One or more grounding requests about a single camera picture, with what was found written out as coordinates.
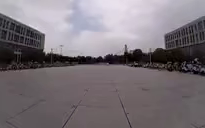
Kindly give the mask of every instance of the paved plaza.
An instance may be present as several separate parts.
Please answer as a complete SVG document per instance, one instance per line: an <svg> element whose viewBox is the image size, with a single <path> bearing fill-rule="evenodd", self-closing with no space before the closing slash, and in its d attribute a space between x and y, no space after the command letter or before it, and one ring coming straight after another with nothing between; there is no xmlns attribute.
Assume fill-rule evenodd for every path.
<svg viewBox="0 0 205 128"><path fill-rule="evenodd" d="M205 128L205 77L111 65L0 72L2 128Z"/></svg>

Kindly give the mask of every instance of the road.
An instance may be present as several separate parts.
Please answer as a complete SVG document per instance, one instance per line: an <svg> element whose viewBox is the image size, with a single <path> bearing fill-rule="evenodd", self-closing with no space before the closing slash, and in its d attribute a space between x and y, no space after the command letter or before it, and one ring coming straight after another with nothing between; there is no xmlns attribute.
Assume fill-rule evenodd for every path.
<svg viewBox="0 0 205 128"><path fill-rule="evenodd" d="M125 66L0 72L5 128L205 128L205 77Z"/></svg>

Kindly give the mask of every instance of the cloudy sky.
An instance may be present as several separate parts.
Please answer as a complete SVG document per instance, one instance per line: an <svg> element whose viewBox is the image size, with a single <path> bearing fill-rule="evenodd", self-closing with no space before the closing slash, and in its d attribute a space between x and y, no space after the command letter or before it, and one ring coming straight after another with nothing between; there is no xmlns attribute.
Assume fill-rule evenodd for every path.
<svg viewBox="0 0 205 128"><path fill-rule="evenodd" d="M205 15L205 0L0 0L0 12L45 33L46 52L99 56L164 47L166 32Z"/></svg>

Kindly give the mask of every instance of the building facade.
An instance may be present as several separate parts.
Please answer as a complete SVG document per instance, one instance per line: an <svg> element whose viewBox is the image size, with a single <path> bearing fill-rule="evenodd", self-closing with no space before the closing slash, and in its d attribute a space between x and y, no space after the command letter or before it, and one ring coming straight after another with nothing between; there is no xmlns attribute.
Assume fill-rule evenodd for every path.
<svg viewBox="0 0 205 128"><path fill-rule="evenodd" d="M0 13L0 47L21 54L22 50L43 51L44 43L43 33Z"/></svg>
<svg viewBox="0 0 205 128"><path fill-rule="evenodd" d="M179 48L185 55L205 56L205 16L198 18L165 35L167 50Z"/></svg>

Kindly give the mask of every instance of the pole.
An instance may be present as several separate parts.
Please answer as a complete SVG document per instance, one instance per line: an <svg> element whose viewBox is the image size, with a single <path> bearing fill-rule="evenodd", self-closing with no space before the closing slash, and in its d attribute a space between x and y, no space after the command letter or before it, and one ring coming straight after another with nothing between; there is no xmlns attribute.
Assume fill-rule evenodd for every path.
<svg viewBox="0 0 205 128"><path fill-rule="evenodd" d="M152 49L151 48L149 49L149 61L151 64L152 63Z"/></svg>
<svg viewBox="0 0 205 128"><path fill-rule="evenodd" d="M60 45L60 54L62 56L62 48L63 48L63 45Z"/></svg>
<svg viewBox="0 0 205 128"><path fill-rule="evenodd" d="M125 47L124 47L124 56L125 56L125 64L127 65L128 64L128 46L125 44Z"/></svg>
<svg viewBox="0 0 205 128"><path fill-rule="evenodd" d="M51 64L53 63L53 49L51 49Z"/></svg>

